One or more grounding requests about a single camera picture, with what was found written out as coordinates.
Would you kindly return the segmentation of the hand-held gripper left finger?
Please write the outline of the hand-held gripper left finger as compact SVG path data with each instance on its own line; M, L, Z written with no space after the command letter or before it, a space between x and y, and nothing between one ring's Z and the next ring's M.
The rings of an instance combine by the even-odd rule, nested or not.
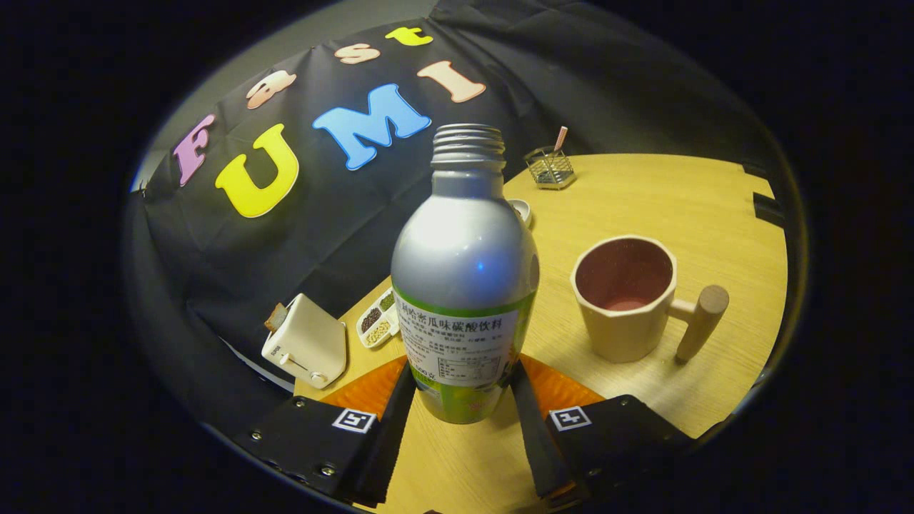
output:
M247 429L247 452L346 503L386 502L416 383L399 357L321 400L291 397Z

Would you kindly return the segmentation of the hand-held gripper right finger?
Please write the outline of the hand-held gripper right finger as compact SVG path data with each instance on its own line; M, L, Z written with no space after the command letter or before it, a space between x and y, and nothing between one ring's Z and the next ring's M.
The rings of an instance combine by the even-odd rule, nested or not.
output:
M528 355L511 390L536 495L551 510L615 500L694 446L633 395L605 399Z

